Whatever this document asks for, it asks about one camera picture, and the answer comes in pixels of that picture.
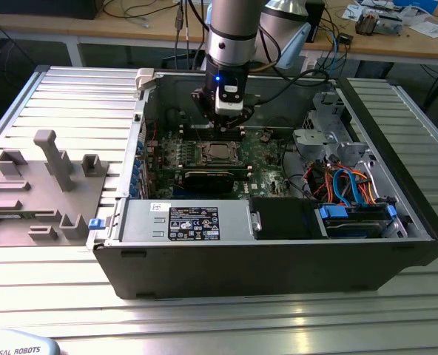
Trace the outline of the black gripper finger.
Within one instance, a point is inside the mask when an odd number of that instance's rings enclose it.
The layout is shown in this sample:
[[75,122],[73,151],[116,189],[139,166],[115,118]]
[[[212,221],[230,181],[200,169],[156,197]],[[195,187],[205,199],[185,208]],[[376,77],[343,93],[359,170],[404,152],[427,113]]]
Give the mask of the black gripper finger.
[[207,119],[215,129],[225,129],[223,116],[217,114],[215,111],[215,91],[200,87],[191,93],[191,97],[200,114]]
[[241,124],[248,121],[255,113],[255,109],[253,106],[244,107],[241,112],[235,116],[228,116],[225,120],[224,127],[226,129],[232,129],[236,126],[240,126]]

